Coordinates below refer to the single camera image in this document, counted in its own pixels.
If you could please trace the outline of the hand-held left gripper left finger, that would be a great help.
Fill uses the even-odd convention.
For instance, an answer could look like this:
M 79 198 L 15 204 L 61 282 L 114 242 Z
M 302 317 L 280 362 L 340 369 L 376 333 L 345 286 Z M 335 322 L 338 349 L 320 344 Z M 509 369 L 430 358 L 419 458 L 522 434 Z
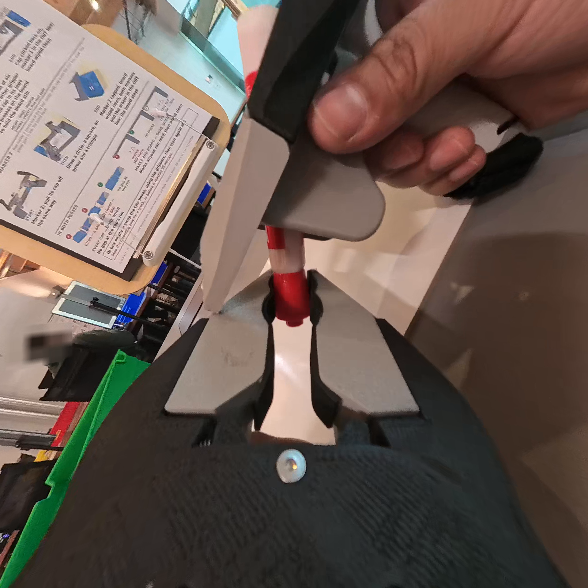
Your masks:
M 273 400 L 273 274 L 267 271 L 205 321 L 165 405 L 170 415 L 238 415 L 259 430 Z

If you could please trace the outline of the green plastic bin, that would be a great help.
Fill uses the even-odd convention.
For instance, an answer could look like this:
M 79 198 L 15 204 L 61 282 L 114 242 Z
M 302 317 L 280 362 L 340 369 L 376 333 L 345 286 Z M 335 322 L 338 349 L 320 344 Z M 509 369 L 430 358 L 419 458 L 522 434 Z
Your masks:
M 48 497 L 37 502 L 1 575 L 1 587 L 11 587 L 48 533 L 63 503 L 68 486 L 97 430 L 121 396 L 150 366 L 119 351 L 97 387 L 92 400 L 48 475 Z

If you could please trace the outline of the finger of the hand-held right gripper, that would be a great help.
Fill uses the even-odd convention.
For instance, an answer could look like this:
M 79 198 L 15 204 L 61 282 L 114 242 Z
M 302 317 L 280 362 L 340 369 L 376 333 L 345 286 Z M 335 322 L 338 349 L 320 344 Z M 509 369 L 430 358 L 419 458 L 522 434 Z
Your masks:
M 222 309 L 289 156 L 282 137 L 244 115 L 201 239 L 207 311 Z
M 359 153 L 336 155 L 302 132 L 264 213 L 264 224 L 359 242 L 383 221 L 386 202 Z

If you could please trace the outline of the person's right hand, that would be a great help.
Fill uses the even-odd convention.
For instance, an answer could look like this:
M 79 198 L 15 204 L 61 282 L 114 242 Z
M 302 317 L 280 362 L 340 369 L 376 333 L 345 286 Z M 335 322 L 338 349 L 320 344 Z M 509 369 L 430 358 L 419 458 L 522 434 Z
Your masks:
M 446 85 L 468 77 L 528 129 L 587 111 L 587 1 L 379 1 L 383 36 L 317 94 L 315 143 L 361 152 L 393 187 L 446 195 L 486 154 L 454 126 L 425 138 L 406 121 Z

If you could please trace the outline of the white whiteboard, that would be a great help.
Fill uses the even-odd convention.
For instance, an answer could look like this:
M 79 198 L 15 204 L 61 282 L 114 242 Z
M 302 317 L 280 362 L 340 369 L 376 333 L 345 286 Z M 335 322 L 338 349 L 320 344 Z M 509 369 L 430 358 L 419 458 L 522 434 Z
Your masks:
M 306 239 L 306 268 L 384 318 L 404 334 L 415 317 L 470 208 L 418 188 L 382 188 L 386 211 L 369 239 L 345 242 Z M 312 325 L 273 323 L 275 377 L 273 402 L 254 437 L 269 442 L 293 439 L 331 445 L 334 431 L 315 415 L 311 401 Z

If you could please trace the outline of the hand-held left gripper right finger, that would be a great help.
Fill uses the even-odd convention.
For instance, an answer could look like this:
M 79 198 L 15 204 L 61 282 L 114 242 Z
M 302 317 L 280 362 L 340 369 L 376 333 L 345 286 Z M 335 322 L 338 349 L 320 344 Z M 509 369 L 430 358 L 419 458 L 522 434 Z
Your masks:
M 311 303 L 311 398 L 319 420 L 370 421 L 419 414 L 419 407 L 378 325 L 361 304 L 316 270 Z

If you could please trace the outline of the red marker cap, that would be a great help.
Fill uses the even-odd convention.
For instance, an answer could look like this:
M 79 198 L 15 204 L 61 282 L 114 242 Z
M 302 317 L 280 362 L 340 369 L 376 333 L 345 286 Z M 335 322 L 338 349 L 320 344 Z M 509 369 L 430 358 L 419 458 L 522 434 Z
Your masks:
M 310 294 L 306 272 L 273 273 L 276 319 L 289 327 L 301 326 L 310 315 Z

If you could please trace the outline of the red dry-erase marker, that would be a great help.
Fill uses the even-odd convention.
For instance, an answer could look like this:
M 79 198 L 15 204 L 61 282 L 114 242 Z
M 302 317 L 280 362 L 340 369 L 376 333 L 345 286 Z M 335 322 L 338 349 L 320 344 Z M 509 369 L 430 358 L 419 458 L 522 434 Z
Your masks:
M 247 99 L 251 96 L 277 11 L 275 6 L 259 5 L 241 14 L 237 21 Z M 301 232 L 269 225 L 265 227 L 265 231 L 269 262 L 274 274 L 290 274 L 303 270 L 305 249 Z

